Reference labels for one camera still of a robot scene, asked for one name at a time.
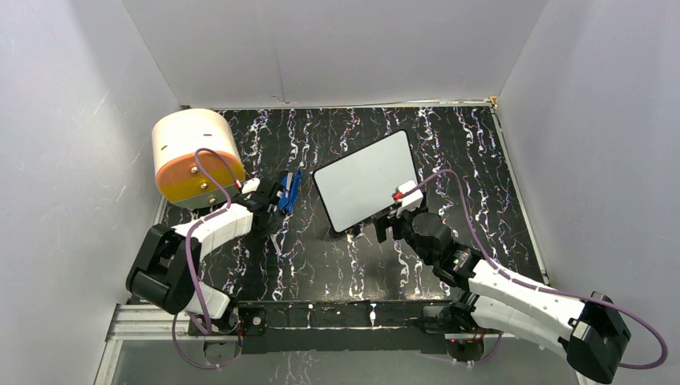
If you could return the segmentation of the small black-framed whiteboard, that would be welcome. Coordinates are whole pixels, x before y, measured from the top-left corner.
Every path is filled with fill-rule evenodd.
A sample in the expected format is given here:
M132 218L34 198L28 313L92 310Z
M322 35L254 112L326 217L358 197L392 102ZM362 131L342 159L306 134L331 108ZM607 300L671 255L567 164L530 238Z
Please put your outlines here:
M337 233L390 208L400 186L418 184L407 132L394 132L315 170L313 181Z

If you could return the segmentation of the white whiteboard marker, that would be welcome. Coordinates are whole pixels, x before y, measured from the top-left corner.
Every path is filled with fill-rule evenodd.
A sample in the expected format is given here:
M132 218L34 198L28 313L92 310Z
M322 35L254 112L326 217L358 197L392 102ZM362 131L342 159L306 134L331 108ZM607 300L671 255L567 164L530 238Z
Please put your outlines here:
M270 238L270 240L271 240L271 242L272 242L272 245L273 245L273 247L274 247L274 250L275 250L275 252L276 252L277 257L281 257L281 256L282 256L282 251L281 251L281 246L280 246L280 244L277 242L277 236L276 236L275 234L271 234L269 238Z

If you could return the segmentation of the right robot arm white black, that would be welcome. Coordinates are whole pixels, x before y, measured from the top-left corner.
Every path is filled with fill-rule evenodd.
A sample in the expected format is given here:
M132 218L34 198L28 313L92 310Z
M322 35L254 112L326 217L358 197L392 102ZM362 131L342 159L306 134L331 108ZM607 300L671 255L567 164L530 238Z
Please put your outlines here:
M583 298L492 265L481 252L458 242L451 229L425 209L377 217L379 241L391 231L404 240L434 275L463 293L447 315L463 332L476 327L512 334L566 359L576 372L611 384L631 333L613 301L597 291Z

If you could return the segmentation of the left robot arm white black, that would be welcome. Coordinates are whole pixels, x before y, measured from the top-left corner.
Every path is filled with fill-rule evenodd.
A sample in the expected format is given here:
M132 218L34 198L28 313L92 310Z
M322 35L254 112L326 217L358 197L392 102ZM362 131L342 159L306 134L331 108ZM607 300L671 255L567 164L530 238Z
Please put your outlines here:
M169 314L200 314L217 332L233 332L240 314L232 297L201 282L197 270L215 249L261 230L279 214L285 187L270 183L255 188L253 182L212 213L173 227L153 225L130 268L126 289Z

